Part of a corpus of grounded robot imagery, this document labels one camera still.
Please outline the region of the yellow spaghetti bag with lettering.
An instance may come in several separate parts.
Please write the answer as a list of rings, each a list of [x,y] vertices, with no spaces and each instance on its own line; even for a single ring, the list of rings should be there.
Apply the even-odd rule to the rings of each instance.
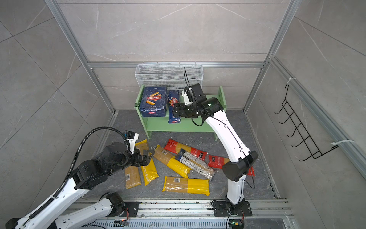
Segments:
[[[135,147],[140,150],[140,153],[150,150],[147,139],[136,143]],[[150,164],[148,166],[141,167],[141,169],[144,177],[145,186],[149,185],[152,181],[159,178],[153,159],[150,160]]]

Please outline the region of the blue Barilla spaghetti box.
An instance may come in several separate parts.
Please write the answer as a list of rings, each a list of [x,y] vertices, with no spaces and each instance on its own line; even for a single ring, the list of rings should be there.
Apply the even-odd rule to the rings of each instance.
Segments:
[[[179,124],[181,119],[173,118],[173,108],[175,103],[180,103],[180,96],[178,90],[169,90],[168,91],[168,123],[169,124]]]

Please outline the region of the blue Barilla rigatoni box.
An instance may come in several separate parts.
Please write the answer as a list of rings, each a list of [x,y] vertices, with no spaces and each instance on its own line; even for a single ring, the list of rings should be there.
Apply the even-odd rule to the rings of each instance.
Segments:
[[[143,117],[165,117],[167,103],[168,91],[165,86],[145,87],[139,111]]]

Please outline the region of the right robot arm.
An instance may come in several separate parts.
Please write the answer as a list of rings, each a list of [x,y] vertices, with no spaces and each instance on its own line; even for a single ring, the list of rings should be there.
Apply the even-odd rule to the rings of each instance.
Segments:
[[[227,152],[229,162],[222,167],[228,178],[226,208],[231,214],[238,214],[245,204],[246,177],[258,154],[241,141],[220,101],[216,97],[207,98],[200,84],[188,84],[181,95],[184,101],[174,105],[173,113],[190,119],[201,117],[202,124],[207,123],[214,130]]]

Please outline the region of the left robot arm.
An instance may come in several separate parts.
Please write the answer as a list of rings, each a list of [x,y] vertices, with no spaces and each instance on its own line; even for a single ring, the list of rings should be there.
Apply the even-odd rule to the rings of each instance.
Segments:
[[[37,209],[22,218],[10,219],[7,229],[74,229],[102,217],[123,214],[121,196],[107,193],[97,203],[72,214],[63,212],[80,197],[104,183],[113,173],[128,167],[147,166],[154,152],[135,149],[133,143],[112,143],[95,158],[81,163],[67,176],[63,184]]]

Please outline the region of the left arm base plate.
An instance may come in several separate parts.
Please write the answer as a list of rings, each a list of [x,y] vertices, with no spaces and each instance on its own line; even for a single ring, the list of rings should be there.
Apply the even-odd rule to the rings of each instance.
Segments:
[[[107,217],[136,217],[139,210],[140,202],[128,201],[112,205],[112,211]]]

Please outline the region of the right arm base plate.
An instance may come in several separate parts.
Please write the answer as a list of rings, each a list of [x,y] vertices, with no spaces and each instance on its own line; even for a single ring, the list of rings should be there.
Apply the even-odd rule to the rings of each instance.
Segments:
[[[212,200],[211,206],[215,217],[251,217],[253,215],[250,203],[244,200],[239,202],[237,205],[233,205],[230,201]]]

